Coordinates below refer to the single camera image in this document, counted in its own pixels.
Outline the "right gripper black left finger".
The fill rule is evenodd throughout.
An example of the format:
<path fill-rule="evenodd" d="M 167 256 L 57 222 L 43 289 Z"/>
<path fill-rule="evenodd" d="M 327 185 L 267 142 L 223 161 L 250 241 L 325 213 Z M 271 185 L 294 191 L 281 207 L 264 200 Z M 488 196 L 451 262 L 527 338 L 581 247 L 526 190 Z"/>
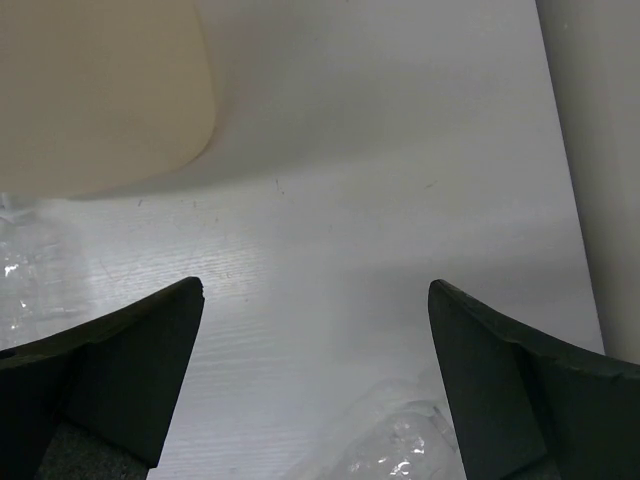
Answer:
<path fill-rule="evenodd" d="M 1 352 L 4 479 L 144 479 L 157 467 L 204 309 L 199 278 Z"/>

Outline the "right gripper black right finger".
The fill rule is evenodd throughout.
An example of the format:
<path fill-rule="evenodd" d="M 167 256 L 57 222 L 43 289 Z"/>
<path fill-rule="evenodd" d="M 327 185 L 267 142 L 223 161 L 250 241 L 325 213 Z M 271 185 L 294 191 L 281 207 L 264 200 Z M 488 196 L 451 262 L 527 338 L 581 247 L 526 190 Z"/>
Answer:
<path fill-rule="evenodd" d="M 639 367 L 550 336 L 443 280 L 431 332 L 469 479 L 636 479 Z"/>

